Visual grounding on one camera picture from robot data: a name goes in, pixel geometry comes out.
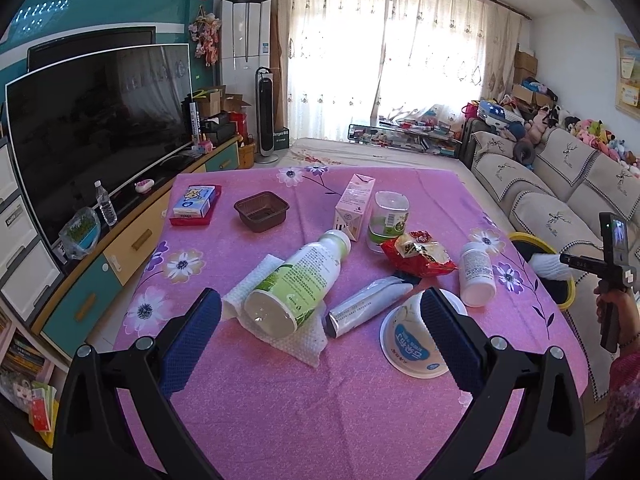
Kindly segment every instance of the pink carton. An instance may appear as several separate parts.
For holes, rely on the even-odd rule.
[[[354,242],[366,229],[365,216],[371,202],[376,179],[355,174],[335,207],[334,229],[344,232]]]

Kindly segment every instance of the brown plastic tray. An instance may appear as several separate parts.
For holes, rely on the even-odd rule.
[[[271,191],[243,198],[234,204],[242,223],[254,233],[280,225],[287,217],[289,204]]]

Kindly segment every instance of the bulletin board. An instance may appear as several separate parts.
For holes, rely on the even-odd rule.
[[[640,120],[640,48],[633,38],[616,35],[616,108]]]

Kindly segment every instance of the teal drawer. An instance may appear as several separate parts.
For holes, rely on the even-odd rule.
[[[62,298],[42,331],[73,357],[121,289],[122,285],[101,254]]]
[[[212,156],[204,163],[204,167],[207,168],[207,173],[210,171],[237,170],[238,166],[240,166],[240,162],[238,159],[237,142],[234,142],[231,146],[225,148],[217,155]]]

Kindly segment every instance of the white stripe on wall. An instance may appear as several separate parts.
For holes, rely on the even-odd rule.
[[[81,34],[82,32],[91,32],[92,30],[103,30],[105,28],[121,28],[121,27],[155,27],[156,34],[184,34],[183,23],[153,23],[153,22],[132,22],[132,23],[105,23],[103,25],[92,25],[91,27],[72,28],[49,34],[36,40],[28,41],[22,45],[16,46],[5,53],[0,54],[0,70],[7,68],[9,65],[17,63],[27,57],[27,50],[32,46],[45,43],[46,41],[57,40],[72,34]]]

